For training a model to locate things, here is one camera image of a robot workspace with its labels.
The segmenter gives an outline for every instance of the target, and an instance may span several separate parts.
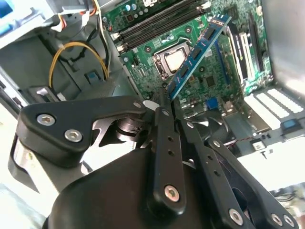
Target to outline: yellow cable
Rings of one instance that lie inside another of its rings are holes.
[[[62,51],[64,51],[66,48],[72,47],[72,46],[82,46],[87,48],[88,50],[90,50],[94,56],[99,60],[103,71],[105,72],[105,78],[108,79],[109,78],[109,73],[108,70],[106,68],[106,65],[104,63],[104,61],[102,60],[102,58],[98,55],[98,53],[96,51],[94,51],[92,48],[90,48],[88,45],[81,43],[81,42],[69,42],[64,44],[54,55],[51,67],[50,67],[50,71],[49,71],[49,86],[52,87],[52,79],[53,79],[53,72],[54,72],[54,68],[56,65],[56,62],[60,56],[60,54],[62,53]]]

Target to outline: white surface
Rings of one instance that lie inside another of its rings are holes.
[[[259,151],[238,160],[268,191],[277,190],[305,182],[304,146],[305,137],[301,137],[262,150],[267,159]]]

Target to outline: hole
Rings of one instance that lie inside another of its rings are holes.
[[[218,173],[216,170],[214,171],[215,175],[220,177],[220,173]]]
[[[169,150],[168,154],[171,155],[171,156],[175,156],[175,153],[172,150]]]
[[[233,217],[234,217],[236,220],[239,220],[239,216],[238,216],[236,213],[233,214]]]
[[[143,130],[140,132],[140,137],[146,137],[148,135],[148,130]]]

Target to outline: wire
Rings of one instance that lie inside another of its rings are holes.
[[[109,61],[107,63],[107,69],[109,69],[109,66],[110,66],[110,62],[111,62],[111,52],[110,52],[110,48],[109,48],[109,44],[105,38],[105,34],[104,34],[104,30],[103,30],[103,22],[102,22],[102,12],[101,12],[101,7],[98,3],[98,0],[93,0],[96,7],[97,7],[97,13],[98,13],[98,16],[99,16],[99,27],[100,27],[100,32],[101,32],[101,35],[103,37],[103,39],[105,40],[105,44],[106,44],[106,49],[108,51],[108,54],[109,54]]]
[[[51,67],[50,67],[50,71],[49,71],[49,86],[52,88],[53,87],[53,72],[54,72],[54,68],[55,68],[55,65],[56,65],[56,62],[60,56],[60,54],[62,53],[62,51],[64,51],[66,48],[69,48],[69,47],[73,47],[73,46],[82,46],[82,47],[85,47],[87,48],[88,50],[90,50],[94,56],[99,60],[101,66],[102,66],[102,69],[103,71],[105,72],[105,79],[108,79],[109,78],[109,73],[108,73],[108,70],[105,66],[105,63],[104,61],[100,58],[100,56],[98,55],[98,53],[90,46],[88,46],[87,44],[83,43],[83,42],[69,42],[69,43],[66,43],[64,44],[57,52],[56,54],[54,55],[54,58],[53,58],[53,61],[52,61],[52,64],[51,64]]]
[[[97,32],[98,32],[98,34],[99,34],[99,37],[100,37],[100,39],[101,39],[101,41],[102,41],[102,43],[103,43],[103,46],[104,46],[104,48],[105,48],[105,63],[106,63],[106,66],[109,66],[109,51],[107,50],[107,44],[106,44],[106,41],[105,41],[105,39],[103,38],[103,36],[102,36],[102,33],[101,33],[101,29],[100,29],[100,27],[99,26],[97,26]]]

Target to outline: silver bolt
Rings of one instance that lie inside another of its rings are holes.
[[[238,211],[236,211],[235,209],[231,208],[229,210],[229,214],[231,219],[239,226],[244,224],[243,218],[242,216],[239,214]]]
[[[135,105],[135,106],[138,107],[138,108],[141,108],[141,107],[142,107],[141,104],[139,104],[138,102],[134,102],[133,105]]]
[[[282,226],[283,225],[283,222],[281,221],[281,219],[276,215],[276,214],[271,214],[271,217],[272,217],[272,219],[273,219],[273,221],[275,222],[275,223],[277,223],[277,225],[279,225],[279,226]]]
[[[284,219],[291,227],[295,227],[295,223],[287,215],[284,215]]]
[[[190,128],[194,128],[194,125],[190,122],[187,122],[187,125],[190,127]]]
[[[65,138],[70,142],[80,142],[82,135],[78,130],[67,130],[65,132]]]
[[[168,185],[164,189],[165,195],[168,199],[170,199],[172,202],[177,202],[180,198],[178,190],[171,185]]]
[[[55,118],[49,114],[41,114],[37,117],[37,122],[41,125],[50,126],[55,123]]]
[[[215,146],[220,147],[219,142],[217,142],[217,141],[213,141],[213,143],[214,143],[214,145],[215,145]]]
[[[165,114],[166,116],[170,115],[166,110],[162,110],[162,113]]]

